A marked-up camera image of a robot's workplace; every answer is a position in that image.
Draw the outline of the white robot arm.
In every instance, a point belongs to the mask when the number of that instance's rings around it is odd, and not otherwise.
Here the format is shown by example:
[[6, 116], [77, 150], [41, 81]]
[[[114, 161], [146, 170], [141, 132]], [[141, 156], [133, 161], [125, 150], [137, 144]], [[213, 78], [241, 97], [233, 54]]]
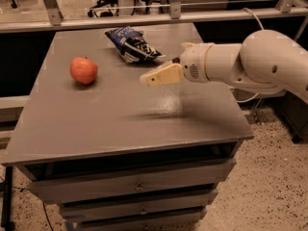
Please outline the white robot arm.
[[232, 88], [272, 95], [286, 90], [308, 102], [308, 52], [273, 30], [259, 30], [241, 43], [183, 44], [182, 54], [140, 77], [148, 87], [222, 82]]

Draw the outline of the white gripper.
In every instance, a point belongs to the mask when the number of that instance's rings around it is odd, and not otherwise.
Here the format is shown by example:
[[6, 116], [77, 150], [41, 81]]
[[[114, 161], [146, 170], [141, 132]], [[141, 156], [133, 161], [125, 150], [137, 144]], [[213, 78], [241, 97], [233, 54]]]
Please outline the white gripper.
[[148, 71], [140, 77], [141, 84], [147, 87], [176, 84], [184, 76], [191, 82], [207, 83], [209, 79], [206, 75], [205, 64], [208, 52], [214, 45], [182, 42], [181, 46], [184, 51], [179, 56], [180, 64], [162, 64]]

